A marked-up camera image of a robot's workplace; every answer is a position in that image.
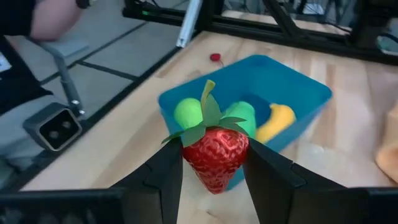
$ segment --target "red small ball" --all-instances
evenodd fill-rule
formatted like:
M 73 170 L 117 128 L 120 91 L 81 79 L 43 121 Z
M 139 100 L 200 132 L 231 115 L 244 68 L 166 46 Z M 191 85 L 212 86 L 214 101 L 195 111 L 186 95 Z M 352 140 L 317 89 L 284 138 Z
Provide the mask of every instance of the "red small ball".
M 212 62 L 219 62 L 220 59 L 221 59 L 221 54 L 219 54 L 219 53 L 214 53 L 214 54 L 210 55 L 210 60 Z

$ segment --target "green pear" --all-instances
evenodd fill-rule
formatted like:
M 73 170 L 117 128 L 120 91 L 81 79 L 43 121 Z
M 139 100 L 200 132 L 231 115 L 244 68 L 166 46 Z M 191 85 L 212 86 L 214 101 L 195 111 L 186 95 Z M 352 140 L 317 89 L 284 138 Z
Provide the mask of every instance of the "green pear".
M 256 137 L 256 117 L 254 116 L 254 108 L 244 101 L 233 103 L 226 111 L 225 117 L 237 117 L 245 119 L 245 121 L 237 123 L 243 128 L 250 138 Z
M 194 98 L 180 101 L 174 109 L 174 119 L 184 130 L 201 123 L 203 116 L 200 101 Z

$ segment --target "floor tile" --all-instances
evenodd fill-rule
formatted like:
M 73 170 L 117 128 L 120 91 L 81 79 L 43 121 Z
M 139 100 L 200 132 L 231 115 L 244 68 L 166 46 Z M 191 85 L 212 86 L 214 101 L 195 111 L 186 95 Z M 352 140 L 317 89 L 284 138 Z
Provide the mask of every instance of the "floor tile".
M 86 62 L 133 74 L 142 75 L 175 47 L 180 28 L 150 23 L 125 36 Z
M 181 1 L 156 0 L 162 7 L 173 7 Z M 124 0 L 100 0 L 83 12 L 80 20 L 70 33 L 87 41 L 90 48 L 68 58 L 68 64 L 145 22 L 123 17 L 121 14 L 123 7 Z M 18 37 L 17 41 L 22 58 L 24 58 L 37 79 L 43 80 L 57 71 L 51 55 L 23 37 Z
M 128 79 L 81 65 L 71 68 L 70 75 L 79 92 L 87 117 L 98 111 L 131 83 Z M 44 85 L 44 88 L 53 91 L 54 95 L 63 101 L 67 101 L 59 77 Z

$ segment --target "person's arm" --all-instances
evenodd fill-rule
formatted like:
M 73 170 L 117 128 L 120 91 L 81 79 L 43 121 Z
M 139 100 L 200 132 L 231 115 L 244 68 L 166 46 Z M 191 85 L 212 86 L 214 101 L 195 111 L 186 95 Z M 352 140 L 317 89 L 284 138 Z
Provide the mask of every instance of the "person's arm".
M 30 36 L 37 40 L 55 40 L 76 23 L 81 11 L 75 0 L 40 1 L 34 9 Z
M 0 35 L 55 40 L 78 20 L 75 0 L 0 0 Z

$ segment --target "black sleeve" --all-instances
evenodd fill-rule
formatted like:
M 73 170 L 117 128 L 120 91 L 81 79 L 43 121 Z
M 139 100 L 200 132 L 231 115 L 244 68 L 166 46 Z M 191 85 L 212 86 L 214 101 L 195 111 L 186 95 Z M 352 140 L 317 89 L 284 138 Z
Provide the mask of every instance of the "black sleeve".
M 36 0 L 0 0 L 0 35 L 29 35 Z

